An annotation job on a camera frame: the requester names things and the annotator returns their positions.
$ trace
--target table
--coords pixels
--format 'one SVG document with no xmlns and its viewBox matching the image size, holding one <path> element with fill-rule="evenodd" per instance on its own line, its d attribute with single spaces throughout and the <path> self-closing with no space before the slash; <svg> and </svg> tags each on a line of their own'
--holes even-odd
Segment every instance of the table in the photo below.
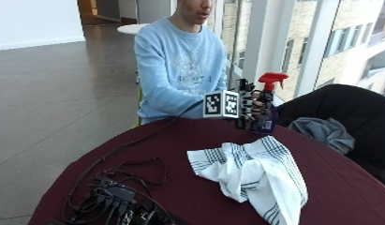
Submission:
<svg viewBox="0 0 385 225">
<path fill-rule="evenodd" d="M 81 172 L 119 145 L 135 141 L 163 128 L 169 119 L 137 127 L 105 142 L 76 160 L 62 173 L 42 198 L 30 225 L 48 218 L 62 219 L 64 200 Z M 123 149 L 99 163 L 91 175 L 124 161 L 159 157 L 169 171 L 169 182 L 152 189 L 155 199 L 190 224 L 267 225 L 249 202 L 226 198 L 220 185 L 198 177 L 188 160 L 188 151 L 221 147 L 222 143 L 253 143 L 264 135 L 234 128 L 234 122 L 210 119 L 178 119 L 147 141 Z M 346 157 L 317 140 L 285 127 L 274 137 L 290 149 L 302 172 L 309 202 L 302 208 L 301 225 L 385 225 L 385 186 Z M 89 181 L 75 193 L 80 200 Z"/>
<path fill-rule="evenodd" d="M 136 35 L 139 34 L 140 29 L 147 25 L 148 23 L 124 25 L 117 28 L 117 31 L 124 34 Z"/>
</svg>

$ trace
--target black office chair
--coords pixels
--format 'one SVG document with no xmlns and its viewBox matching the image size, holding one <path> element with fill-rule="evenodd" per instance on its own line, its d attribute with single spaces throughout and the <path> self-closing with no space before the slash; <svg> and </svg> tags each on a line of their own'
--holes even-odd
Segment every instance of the black office chair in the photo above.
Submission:
<svg viewBox="0 0 385 225">
<path fill-rule="evenodd" d="M 364 88 L 327 85 L 278 107 L 278 124 L 299 117 L 333 117 L 355 138 L 346 156 L 385 185 L 385 97 Z"/>
</svg>

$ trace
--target striped towel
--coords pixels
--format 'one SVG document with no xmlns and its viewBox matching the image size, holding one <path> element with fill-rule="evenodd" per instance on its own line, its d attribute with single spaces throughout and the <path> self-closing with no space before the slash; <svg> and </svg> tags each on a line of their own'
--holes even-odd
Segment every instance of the striped towel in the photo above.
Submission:
<svg viewBox="0 0 385 225">
<path fill-rule="evenodd" d="M 306 183 L 290 150 L 273 136 L 188 154 L 194 173 L 218 182 L 228 197 L 249 200 L 271 225 L 299 223 Z"/>
</svg>

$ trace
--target man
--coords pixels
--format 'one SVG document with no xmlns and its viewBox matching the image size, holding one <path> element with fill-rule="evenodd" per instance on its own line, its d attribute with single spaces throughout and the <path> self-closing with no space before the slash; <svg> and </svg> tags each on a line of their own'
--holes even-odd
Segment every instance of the man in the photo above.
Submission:
<svg viewBox="0 0 385 225">
<path fill-rule="evenodd" d="M 225 46 L 202 25 L 213 5 L 214 0 L 178 0 L 172 17 L 145 26 L 135 38 L 143 124 L 180 115 L 205 93 L 226 89 Z M 202 104 L 182 115 L 202 116 Z"/>
</svg>

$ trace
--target white table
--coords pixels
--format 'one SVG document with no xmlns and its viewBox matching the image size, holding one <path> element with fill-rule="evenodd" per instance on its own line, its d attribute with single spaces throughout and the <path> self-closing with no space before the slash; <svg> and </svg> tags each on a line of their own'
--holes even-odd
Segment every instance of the white table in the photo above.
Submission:
<svg viewBox="0 0 385 225">
<path fill-rule="evenodd" d="M 124 26 L 120 26 L 117 28 L 117 31 L 120 33 L 124 33 L 124 34 L 128 34 L 128 35 L 136 35 L 139 34 L 139 31 L 141 30 L 141 28 L 144 26 L 147 26 L 148 23 L 141 23 L 141 24 L 132 24 L 132 25 L 124 25 Z"/>
</svg>

